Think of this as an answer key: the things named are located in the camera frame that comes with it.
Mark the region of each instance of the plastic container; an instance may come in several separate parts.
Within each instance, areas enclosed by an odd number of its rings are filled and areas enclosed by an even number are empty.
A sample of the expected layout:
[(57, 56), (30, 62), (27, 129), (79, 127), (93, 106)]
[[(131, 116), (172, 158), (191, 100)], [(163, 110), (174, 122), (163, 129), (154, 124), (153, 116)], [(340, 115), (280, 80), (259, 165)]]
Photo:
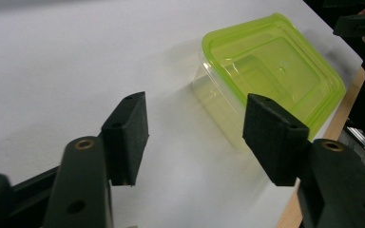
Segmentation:
[(339, 75), (279, 13), (207, 33), (200, 62), (195, 94), (239, 150), (249, 149), (242, 138), (248, 93), (275, 100), (310, 128), (312, 140), (346, 91)]

